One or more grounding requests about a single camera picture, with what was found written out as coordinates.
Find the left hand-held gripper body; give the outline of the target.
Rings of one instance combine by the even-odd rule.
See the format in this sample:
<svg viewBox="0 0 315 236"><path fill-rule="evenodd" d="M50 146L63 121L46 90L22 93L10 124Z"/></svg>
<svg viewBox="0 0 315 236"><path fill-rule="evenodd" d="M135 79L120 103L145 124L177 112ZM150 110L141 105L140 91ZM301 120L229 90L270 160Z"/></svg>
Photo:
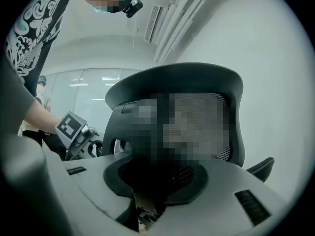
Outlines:
<svg viewBox="0 0 315 236"><path fill-rule="evenodd" d="M69 111L55 126L55 131L73 158L91 158L84 151L84 147L89 140L99 140L99 134L95 128L88 126L86 120Z"/></svg>

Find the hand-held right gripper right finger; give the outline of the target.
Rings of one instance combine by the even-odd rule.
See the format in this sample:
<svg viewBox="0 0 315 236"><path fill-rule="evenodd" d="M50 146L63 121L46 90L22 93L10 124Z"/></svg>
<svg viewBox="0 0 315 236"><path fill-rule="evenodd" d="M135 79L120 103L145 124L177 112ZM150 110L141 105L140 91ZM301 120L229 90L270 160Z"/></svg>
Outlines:
<svg viewBox="0 0 315 236"><path fill-rule="evenodd" d="M238 165L210 159L201 161L208 183L191 203L169 206L148 230L150 236L233 236L254 226L235 193L249 190L270 215L280 212L284 199Z"/></svg>

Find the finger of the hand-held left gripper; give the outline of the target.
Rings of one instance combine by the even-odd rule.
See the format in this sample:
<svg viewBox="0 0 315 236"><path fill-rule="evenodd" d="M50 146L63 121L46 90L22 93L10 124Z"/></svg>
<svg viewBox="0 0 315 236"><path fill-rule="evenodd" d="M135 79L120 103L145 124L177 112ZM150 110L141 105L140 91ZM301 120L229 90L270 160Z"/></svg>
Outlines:
<svg viewBox="0 0 315 236"><path fill-rule="evenodd" d="M100 140L89 140L84 147L84 151L91 158L101 157L103 156L102 145L103 143Z"/></svg>

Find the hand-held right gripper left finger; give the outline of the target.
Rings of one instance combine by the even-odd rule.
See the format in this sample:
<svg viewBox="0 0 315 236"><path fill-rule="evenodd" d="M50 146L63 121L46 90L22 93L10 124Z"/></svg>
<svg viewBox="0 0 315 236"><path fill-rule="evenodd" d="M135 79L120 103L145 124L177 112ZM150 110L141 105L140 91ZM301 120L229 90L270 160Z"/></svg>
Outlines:
<svg viewBox="0 0 315 236"><path fill-rule="evenodd" d="M65 161L70 177L85 198L99 211L121 225L139 231L139 222L135 202L131 195L120 196L116 194L105 181L109 178L117 187L123 184L119 175L119 163L129 160L126 153L115 153L108 156Z"/></svg>

